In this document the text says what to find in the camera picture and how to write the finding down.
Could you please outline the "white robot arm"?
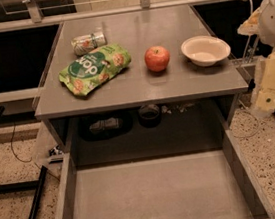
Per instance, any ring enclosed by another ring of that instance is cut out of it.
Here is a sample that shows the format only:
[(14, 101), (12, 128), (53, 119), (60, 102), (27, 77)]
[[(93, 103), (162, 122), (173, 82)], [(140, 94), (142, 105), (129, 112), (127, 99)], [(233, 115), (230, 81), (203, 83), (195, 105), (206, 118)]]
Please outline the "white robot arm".
[(237, 33), (245, 36), (258, 35), (262, 44), (273, 48), (265, 59), (265, 67), (255, 75), (251, 112), (257, 117), (267, 117), (275, 111), (275, 0), (263, 0)]

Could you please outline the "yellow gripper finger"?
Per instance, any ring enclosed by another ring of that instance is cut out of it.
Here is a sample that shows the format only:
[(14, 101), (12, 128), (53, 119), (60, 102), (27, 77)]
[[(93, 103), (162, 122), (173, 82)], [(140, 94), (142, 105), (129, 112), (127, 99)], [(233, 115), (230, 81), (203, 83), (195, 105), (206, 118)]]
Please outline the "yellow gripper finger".
[(252, 36), (258, 34), (258, 20), (260, 9), (256, 9), (245, 22), (243, 22), (237, 30), (239, 35)]
[(251, 113), (256, 117), (268, 117), (275, 111), (275, 49), (256, 72), (255, 89), (251, 99)]

